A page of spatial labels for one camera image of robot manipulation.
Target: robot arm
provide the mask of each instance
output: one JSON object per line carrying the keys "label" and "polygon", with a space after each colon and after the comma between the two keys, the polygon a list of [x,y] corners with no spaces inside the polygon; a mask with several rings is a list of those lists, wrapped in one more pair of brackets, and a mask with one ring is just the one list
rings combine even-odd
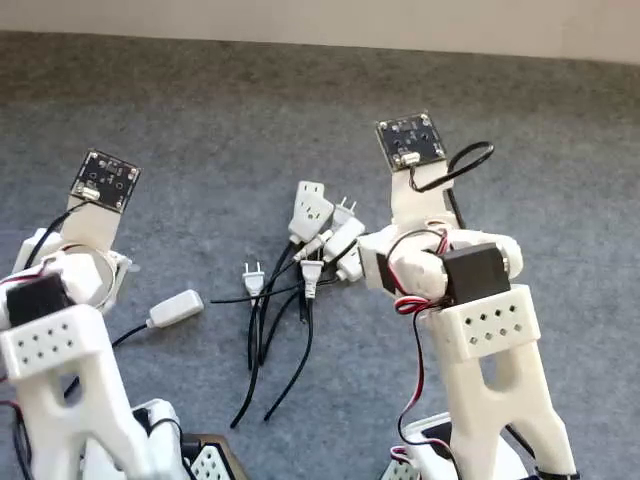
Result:
{"label": "robot arm", "polygon": [[[463,480],[519,480],[522,462],[505,460],[512,450],[500,438],[513,425],[535,451],[540,479],[579,478],[551,405],[529,289],[510,282],[523,268],[520,247],[508,236],[458,228],[460,217],[444,198],[453,176],[426,112],[379,122],[377,133],[392,172],[393,220],[359,239],[367,285],[440,305],[421,320],[433,338],[450,415],[403,429],[412,464],[425,480],[459,480],[451,462],[424,442],[426,427],[441,432],[448,423],[450,434],[440,440],[450,444]],[[489,356],[497,365],[490,385],[480,367]]]}

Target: black cable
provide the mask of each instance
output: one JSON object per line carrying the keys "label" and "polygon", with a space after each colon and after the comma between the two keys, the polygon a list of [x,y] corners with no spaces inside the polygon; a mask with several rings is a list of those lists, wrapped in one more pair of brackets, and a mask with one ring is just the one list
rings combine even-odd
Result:
{"label": "black cable", "polygon": [[227,298],[224,300],[209,300],[209,303],[220,305],[225,303],[243,303],[243,302],[248,302],[249,300],[259,300],[261,298],[267,299],[279,293],[290,292],[291,290],[294,290],[298,287],[300,287],[300,283],[296,283],[295,285],[291,285],[290,287],[273,290],[270,293],[261,293],[260,295],[255,295],[253,297],[236,297],[236,298]]}
{"label": "black cable", "polygon": [[[469,163],[468,165],[465,165],[462,168],[454,170],[456,164],[461,159],[466,157],[469,153],[473,152],[474,150],[478,150],[480,148],[483,148],[484,152],[478,158],[476,158],[473,162]],[[491,142],[476,142],[464,147],[462,150],[456,153],[451,159],[451,161],[449,162],[449,167],[447,169],[446,175],[443,175],[442,177],[438,177],[435,180],[432,180],[431,182],[427,183],[426,185],[423,185],[422,187],[418,187],[416,185],[416,181],[415,181],[416,169],[415,167],[411,167],[409,170],[409,186],[411,187],[412,190],[418,193],[424,193],[429,190],[433,190],[434,188],[439,187],[440,185],[447,183],[448,181],[453,180],[454,178],[457,178],[460,175],[464,175],[465,173],[482,165],[491,155],[493,155],[494,148],[495,147]]]}
{"label": "black cable", "polygon": [[22,417],[22,411],[20,407],[14,403],[7,400],[1,400],[0,405],[4,405],[5,407],[10,407],[13,409],[14,417],[13,417],[13,425],[11,428],[11,436],[13,440],[13,448],[16,452],[16,457],[18,459],[18,465],[20,466],[20,472],[22,473],[22,477],[25,480],[33,480],[33,475],[31,474],[30,463],[30,451],[31,446],[29,445],[29,439],[26,436],[26,444],[25,448],[22,439],[20,438],[20,434],[24,432],[24,418]]}
{"label": "black cable", "polygon": [[282,391],[282,393],[280,394],[276,402],[273,404],[273,406],[269,409],[267,414],[264,416],[265,422],[271,418],[271,416],[276,411],[280,403],[285,399],[285,397],[289,393],[289,390],[291,390],[293,385],[295,385],[296,380],[298,380],[298,377],[300,376],[300,373],[302,373],[302,369],[304,368],[305,364],[307,363],[307,359],[309,358],[309,353],[311,352],[311,344],[313,343],[313,299],[311,298],[307,300],[307,318],[308,318],[307,326],[309,327],[309,335],[307,337],[307,348],[304,351],[304,355],[302,356],[302,359],[300,360],[300,364],[298,365],[298,368],[293,374],[293,377],[291,377],[291,380],[289,380],[289,383],[287,384],[285,389]]}
{"label": "black cable", "polygon": [[[111,348],[118,347],[122,342],[124,342],[131,335],[134,335],[134,334],[144,330],[145,328],[147,328],[147,325],[146,325],[146,323],[143,323],[142,325],[138,325],[137,327],[132,328],[128,332],[125,332],[120,337],[118,337],[116,340],[114,340],[114,342],[111,344]],[[76,390],[76,388],[78,388],[78,385],[80,385],[80,378],[76,377],[69,384],[67,389],[64,391],[64,398],[69,398],[69,395],[71,395]]]}
{"label": "black cable", "polygon": [[280,310],[278,310],[278,313],[276,314],[276,317],[273,320],[273,324],[271,325],[271,328],[269,329],[269,334],[267,335],[267,340],[266,340],[266,342],[264,342],[264,345],[262,346],[262,361],[263,362],[267,359],[267,353],[269,353],[269,347],[271,346],[271,341],[273,340],[273,337],[274,337],[274,335],[276,333],[276,329],[278,328],[278,324],[280,323],[280,320],[284,316],[284,312],[287,310],[287,307],[289,305],[291,305],[291,302],[293,302],[296,299],[297,296],[298,296],[298,292],[293,292],[291,294],[291,296],[289,298],[287,298],[285,300],[285,302],[282,304],[282,306],[280,307]]}
{"label": "black cable", "polygon": [[64,221],[69,217],[69,215],[71,215],[76,210],[84,207],[88,203],[91,203],[91,202],[89,200],[86,200],[82,203],[79,203],[75,207],[72,207],[66,212],[64,212],[62,215],[56,218],[53,222],[51,222],[51,225],[47,227],[47,230],[44,232],[44,235],[40,237],[36,245],[33,247],[33,250],[31,250],[31,253],[29,254],[29,258],[27,258],[27,261],[24,264],[23,270],[26,270],[27,268],[31,268],[31,266],[33,265],[33,261],[36,259],[38,252],[40,252],[40,249],[44,245],[44,242],[46,242],[47,238],[49,238],[49,235],[51,235],[60,225],[62,225]]}
{"label": "black cable", "polygon": [[[151,432],[153,432],[153,430],[157,426],[162,425],[163,423],[171,423],[176,427],[178,427],[178,432],[180,434],[180,448],[182,449],[182,445],[184,444],[184,433],[182,431],[182,427],[180,426],[180,424],[176,422],[173,418],[163,418],[161,420],[158,420],[156,423],[154,423],[151,426],[151,429],[149,430],[149,436],[151,436]],[[197,477],[191,471],[191,467],[187,463],[187,460],[182,456],[182,451],[180,452],[180,459],[182,460],[182,466],[184,467],[184,469],[187,472],[187,475],[189,476],[189,480],[198,480]]]}
{"label": "black cable", "polygon": [[[418,317],[420,313],[421,311],[419,310],[413,314],[413,334],[416,339],[416,345],[418,346],[418,355],[420,356],[420,358],[422,358],[422,343],[420,342],[420,334],[418,333]],[[422,442],[414,442],[412,440],[409,440],[407,437],[405,437],[404,432],[402,431],[402,420],[404,418],[405,413],[407,413],[407,411],[408,409],[400,414],[400,416],[398,417],[398,423],[396,424],[396,427],[398,429],[398,435],[400,435],[400,438],[402,439],[402,441],[407,445],[413,445],[413,446],[433,445],[434,442],[430,440],[424,440]],[[458,462],[456,462],[456,459],[453,456],[453,452],[451,451],[450,448],[449,448],[449,453],[451,454],[451,463],[453,463],[453,467],[456,470],[456,476],[458,477],[458,480],[462,480],[462,475],[460,474],[460,467],[458,466]]]}
{"label": "black cable", "polygon": [[[289,264],[287,264],[285,267],[283,267],[284,262],[287,260],[287,257],[293,251],[294,247],[295,247],[295,244],[293,242],[288,242],[286,247],[284,247],[284,250],[280,254],[280,257],[278,258],[278,260],[276,261],[275,266],[273,267],[273,273],[271,274],[271,277],[269,278],[269,282],[267,283],[267,286],[265,287],[265,293],[271,293],[271,291],[273,290],[273,287],[275,285],[276,279],[280,275],[282,275],[282,273],[287,271],[295,263],[294,261],[291,261],[291,262],[289,262]],[[262,360],[262,332],[264,330],[264,324],[265,324],[266,319],[267,319],[267,311],[268,311],[268,309],[269,309],[269,297],[266,297],[262,301],[262,305],[260,305],[260,317],[259,317],[259,321],[258,321],[258,336],[257,336],[257,338],[258,338],[258,357],[256,357],[256,358],[260,362],[260,365],[263,364],[263,360]]]}
{"label": "black cable", "polygon": [[529,445],[529,442],[527,442],[527,440],[522,435],[520,435],[520,432],[518,432],[513,427],[513,425],[507,424],[504,428],[507,430],[507,432],[511,434],[511,436],[515,439],[515,441],[518,442],[520,446],[524,448],[529,455],[531,455],[531,458],[533,459],[536,458],[536,454],[533,451],[533,448],[531,447],[531,445]]}
{"label": "black cable", "polygon": [[[253,323],[256,321],[256,317],[258,315],[258,302],[255,303],[255,305],[253,306],[253,308],[251,309],[251,322],[250,324],[253,325]],[[249,334],[251,335],[251,333],[253,333],[253,336],[256,337],[257,335],[257,329],[252,329],[249,328]],[[254,341],[251,341],[251,338],[249,339],[249,345],[253,345],[253,358],[257,359],[258,358],[258,354],[260,349],[258,348],[258,339],[254,338]],[[244,417],[244,414],[246,413],[247,409],[249,408],[249,404],[251,404],[251,399],[253,398],[253,392],[256,389],[256,382],[258,380],[258,370],[260,368],[260,362],[255,361],[253,362],[253,364],[251,365],[251,379],[249,380],[249,389],[247,390],[247,393],[244,397],[244,401],[242,402],[242,406],[240,407],[240,410],[238,410],[238,413],[236,413],[236,416],[233,418],[233,420],[231,421],[231,428],[236,428],[236,426],[238,425],[238,423],[240,423],[240,420],[242,420],[242,417]]]}

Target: wire bundle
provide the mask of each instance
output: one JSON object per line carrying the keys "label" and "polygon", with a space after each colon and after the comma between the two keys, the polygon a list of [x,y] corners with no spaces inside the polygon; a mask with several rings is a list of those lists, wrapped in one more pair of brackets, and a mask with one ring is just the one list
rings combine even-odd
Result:
{"label": "wire bundle", "polygon": [[[311,346],[313,344],[313,301],[312,299],[306,299],[304,297],[304,281],[299,280],[298,283],[291,287],[274,290],[276,280],[281,278],[281,275],[283,273],[290,270],[291,267],[297,264],[294,260],[290,260],[289,262],[285,263],[287,258],[289,257],[289,255],[291,255],[291,253],[293,253],[293,251],[294,245],[292,243],[289,243],[278,258],[278,261],[276,262],[274,268],[274,272],[272,273],[271,277],[269,278],[259,295],[253,297],[243,297],[242,299],[235,299],[238,301],[255,300],[255,303],[251,309],[251,317],[249,319],[249,334],[247,336],[247,364],[249,370],[251,371],[249,388],[247,389],[247,393],[245,394],[245,398],[242,402],[242,405],[240,406],[240,409],[231,421],[231,428],[235,428],[238,423],[240,423],[240,420],[242,420],[242,417],[249,408],[249,405],[251,404],[251,401],[253,399],[253,394],[255,392],[259,368],[266,361],[269,348],[284,314],[286,313],[287,309],[293,304],[296,298],[299,299],[298,307],[300,321],[306,323],[308,328],[305,351],[302,358],[300,359],[298,367],[289,380],[289,383],[265,414],[264,421],[268,421],[271,418],[273,413],[277,410],[278,406],[288,395],[288,393],[300,377],[300,374],[302,373],[302,370],[304,369],[309,358]],[[318,282],[318,286],[331,285],[333,283],[336,283],[337,281],[337,277],[328,280],[321,280]],[[264,332],[267,323],[266,320],[268,314],[269,299],[271,298],[271,296],[277,293],[288,292],[291,290],[294,290],[293,293],[285,300],[285,302],[278,310],[265,338]],[[211,303],[223,302],[213,300]]]}

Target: white connector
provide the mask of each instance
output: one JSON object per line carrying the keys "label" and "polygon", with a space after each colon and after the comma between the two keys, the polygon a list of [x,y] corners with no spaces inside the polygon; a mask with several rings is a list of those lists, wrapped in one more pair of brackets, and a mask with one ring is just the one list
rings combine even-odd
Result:
{"label": "white connector", "polygon": [[302,247],[298,252],[293,256],[293,260],[299,262],[300,260],[309,257],[312,253],[322,247],[327,241],[333,236],[333,231],[325,230],[320,235],[316,235],[313,237],[309,243],[307,243],[304,247]]}
{"label": "white connector", "polygon": [[[256,262],[257,270],[249,271],[249,264],[244,264],[244,273],[242,274],[242,281],[244,282],[244,288],[247,289],[250,297],[260,295],[262,288],[264,287],[264,272],[260,269],[260,262]],[[256,303],[255,299],[251,300],[251,305]]]}
{"label": "white connector", "polygon": [[316,287],[324,262],[319,260],[302,260],[300,267],[302,268],[302,278],[304,278],[304,297],[316,298]]}
{"label": "white connector", "polygon": [[333,211],[333,217],[331,218],[331,230],[337,232],[338,229],[347,223],[347,220],[352,218],[355,215],[355,209],[358,202],[353,202],[351,204],[351,208],[347,208],[345,203],[347,202],[347,197],[343,197],[342,201],[336,205],[335,210]]}
{"label": "white connector", "polygon": [[356,217],[349,218],[324,246],[323,260],[330,262],[341,255],[364,233],[364,230],[364,224],[360,220]]}
{"label": "white connector", "polygon": [[185,290],[149,310],[148,328],[164,328],[204,310],[198,292]]}
{"label": "white connector", "polygon": [[300,182],[293,207],[293,217],[289,222],[290,240],[296,245],[309,243],[329,220],[333,213],[333,203],[324,198],[324,185]]}
{"label": "white connector", "polygon": [[357,282],[362,278],[362,263],[360,261],[360,255],[358,253],[358,245],[354,245],[345,253],[336,265],[338,271],[336,275],[340,280],[349,280],[350,282]]}

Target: gray carpet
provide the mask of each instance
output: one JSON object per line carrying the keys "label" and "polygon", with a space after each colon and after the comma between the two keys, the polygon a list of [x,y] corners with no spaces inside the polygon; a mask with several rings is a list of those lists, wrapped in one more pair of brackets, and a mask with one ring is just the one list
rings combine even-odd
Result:
{"label": "gray carpet", "polygon": [[[0,34],[0,270],[65,206],[88,147],[145,168],[116,249],[142,266],[107,318],[113,335],[185,288],[242,294],[243,262],[269,268],[286,241],[296,182],[389,222],[387,167],[372,122],[427,107],[450,151],[495,142],[457,183],[471,227],[517,238],[555,405],[584,478],[640,470],[640,68],[574,61],[309,46]],[[364,285],[319,296],[299,384],[262,415],[302,354],[285,318],[254,403],[248,306],[144,333],[117,352],[133,404],[161,397],[186,431],[227,435],[255,479],[376,479],[415,381],[410,325]],[[427,342],[414,418],[442,411]],[[0,388],[0,397],[11,397]],[[16,478],[2,413],[0,477]]]}

